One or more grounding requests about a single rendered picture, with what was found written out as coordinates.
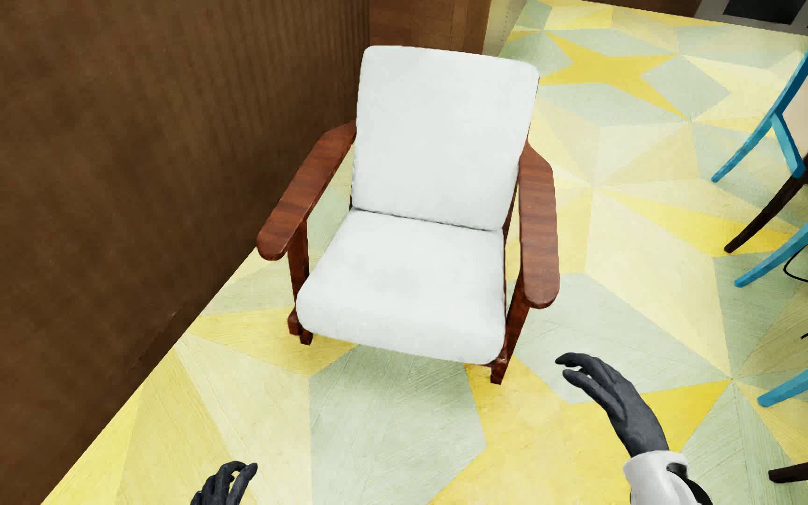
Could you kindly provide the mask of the dark gray left robot hand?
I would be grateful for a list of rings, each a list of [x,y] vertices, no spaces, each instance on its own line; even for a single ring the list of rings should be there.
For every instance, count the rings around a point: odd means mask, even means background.
[[[230,461],[220,466],[217,473],[209,476],[200,491],[192,497],[189,505],[240,505],[258,464],[246,465]]]

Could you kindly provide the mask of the dark gray right robot hand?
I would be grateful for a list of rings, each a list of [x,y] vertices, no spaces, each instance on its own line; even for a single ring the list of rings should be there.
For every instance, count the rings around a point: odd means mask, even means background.
[[[657,416],[622,373],[584,353],[567,352],[555,362],[567,367],[563,376],[569,384],[583,390],[604,409],[630,457],[670,450]]]

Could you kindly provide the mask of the yellow green geometric rug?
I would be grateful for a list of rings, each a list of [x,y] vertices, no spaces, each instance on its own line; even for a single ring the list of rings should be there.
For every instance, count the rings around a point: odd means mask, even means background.
[[[527,0],[501,57],[534,64],[532,145],[556,186],[561,289],[528,313],[503,384],[480,365],[288,334],[286,258],[256,251],[42,505],[188,505],[218,466],[257,462],[244,505],[628,505],[627,453],[555,358],[634,383],[714,505],[808,505],[808,247],[734,281],[808,220],[808,187],[734,254],[786,181],[766,113],[808,35],[582,0]]]

